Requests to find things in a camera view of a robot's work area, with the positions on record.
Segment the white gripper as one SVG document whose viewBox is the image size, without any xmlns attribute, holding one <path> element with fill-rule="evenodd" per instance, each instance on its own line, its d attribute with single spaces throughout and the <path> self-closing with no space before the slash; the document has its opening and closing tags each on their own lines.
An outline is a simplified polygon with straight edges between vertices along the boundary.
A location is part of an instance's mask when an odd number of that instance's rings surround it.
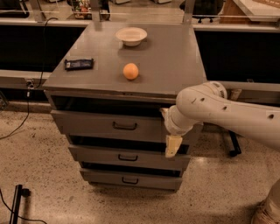
<svg viewBox="0 0 280 224">
<path fill-rule="evenodd" d="M 182 144 L 182 136 L 192 130 L 198 121 L 183 115 L 175 105 L 169 108 L 161 108 L 159 111 L 164 118 L 164 126 L 170 133 L 165 138 L 165 156 L 173 158 Z"/>
</svg>

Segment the robot base column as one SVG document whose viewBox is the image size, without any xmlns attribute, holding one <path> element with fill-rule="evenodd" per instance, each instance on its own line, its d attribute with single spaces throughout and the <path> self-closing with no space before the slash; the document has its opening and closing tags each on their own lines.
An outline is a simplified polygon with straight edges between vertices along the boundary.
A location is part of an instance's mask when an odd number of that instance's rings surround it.
<svg viewBox="0 0 280 224">
<path fill-rule="evenodd" d="M 250 224 L 280 224 L 280 179 L 270 188 Z"/>
</svg>

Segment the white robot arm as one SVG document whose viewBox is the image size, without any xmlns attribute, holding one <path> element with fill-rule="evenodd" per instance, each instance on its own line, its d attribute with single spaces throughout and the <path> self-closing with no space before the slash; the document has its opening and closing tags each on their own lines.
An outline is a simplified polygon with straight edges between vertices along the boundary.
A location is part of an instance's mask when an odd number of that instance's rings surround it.
<svg viewBox="0 0 280 224">
<path fill-rule="evenodd" d="M 230 101 L 227 90 L 217 81 L 181 90 L 176 103 L 161 109 L 166 136 L 165 155 L 174 157 L 183 136 L 197 123 L 212 123 L 280 150 L 280 108 Z"/>
</svg>

